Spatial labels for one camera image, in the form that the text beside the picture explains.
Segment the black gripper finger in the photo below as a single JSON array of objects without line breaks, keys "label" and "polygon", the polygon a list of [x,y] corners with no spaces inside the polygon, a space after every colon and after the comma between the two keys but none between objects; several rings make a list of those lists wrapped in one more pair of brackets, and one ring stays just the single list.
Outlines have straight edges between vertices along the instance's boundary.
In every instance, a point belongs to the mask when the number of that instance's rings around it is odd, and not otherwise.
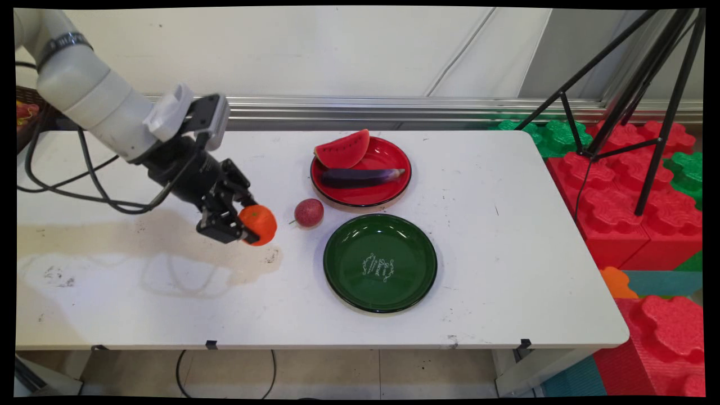
[{"label": "black gripper finger", "polygon": [[196,224],[196,232],[205,237],[222,244],[234,241],[252,244],[260,241],[260,236],[242,222],[234,208],[222,210],[203,206],[200,212],[201,219]]},{"label": "black gripper finger", "polygon": [[242,207],[258,204],[249,190],[250,181],[231,159],[223,161],[223,187],[232,192],[232,200]]}]

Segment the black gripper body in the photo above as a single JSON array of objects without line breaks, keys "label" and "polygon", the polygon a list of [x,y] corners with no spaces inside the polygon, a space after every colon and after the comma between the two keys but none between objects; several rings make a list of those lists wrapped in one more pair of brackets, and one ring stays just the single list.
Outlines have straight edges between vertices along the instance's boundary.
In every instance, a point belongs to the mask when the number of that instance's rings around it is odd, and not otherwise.
[{"label": "black gripper body", "polygon": [[174,195],[200,212],[235,211],[235,164],[218,161],[200,140],[170,140],[142,157],[141,165],[162,187],[149,208]]}]

